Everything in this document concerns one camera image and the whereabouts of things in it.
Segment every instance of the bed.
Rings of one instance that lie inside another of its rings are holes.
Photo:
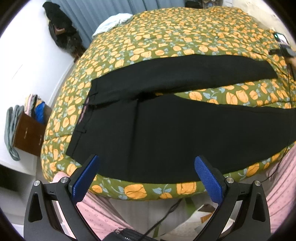
[[[272,48],[279,48],[272,30],[259,28],[252,17],[241,9],[228,7],[146,11],[134,15],[132,21],[125,25],[99,34],[76,63],[54,105],[41,150],[44,177],[52,181],[58,171],[71,175],[80,166],[66,156],[65,152],[92,79],[117,68],[152,58],[194,53],[243,55],[258,61],[267,60],[276,71],[278,79],[264,79],[175,94],[182,98],[215,104],[291,108],[286,63],[283,57],[268,54]],[[293,80],[290,88],[294,100],[296,85]],[[257,134],[264,134],[264,123],[260,125],[262,133],[254,133],[254,138]],[[225,177],[241,181],[272,166],[281,159],[284,151],[285,149],[243,170],[225,173]],[[90,186],[90,191],[114,199],[144,201],[187,197],[204,192],[205,189],[201,182],[131,183],[97,175]]]

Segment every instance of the person's hand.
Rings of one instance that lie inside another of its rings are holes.
[[[291,64],[294,69],[296,69],[296,57],[286,58],[285,61],[286,61],[286,63]]]

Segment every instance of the pink pants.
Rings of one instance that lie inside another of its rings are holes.
[[[66,176],[68,175],[64,172],[58,172],[54,176],[53,182],[56,183],[62,177]],[[80,213],[83,215],[88,225],[101,240],[115,229],[133,229],[122,219],[122,217],[114,209],[107,198],[96,196],[90,192],[87,192],[83,201],[77,203],[76,206],[78,207]],[[62,210],[59,205],[58,208],[67,232],[71,237],[75,238],[62,214]]]
[[[270,176],[278,164],[266,172]],[[290,213],[296,195],[296,145],[284,156],[278,171],[270,178],[273,183],[266,197],[271,232],[274,233]]]

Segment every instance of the gray towel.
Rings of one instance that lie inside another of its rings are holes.
[[[16,149],[12,146],[15,129],[17,126],[18,117],[24,111],[24,106],[16,105],[14,109],[10,107],[6,113],[6,123],[4,130],[4,142],[11,158],[15,161],[20,160],[20,156]]]

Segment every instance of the light blue cloth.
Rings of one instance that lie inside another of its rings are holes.
[[[100,26],[96,29],[96,31],[92,35],[92,38],[94,39],[98,34],[107,32],[110,29],[118,25],[121,25],[122,23],[130,21],[132,18],[133,18],[133,15],[130,13],[119,13],[119,14],[113,15],[107,18],[104,22],[100,24]]]

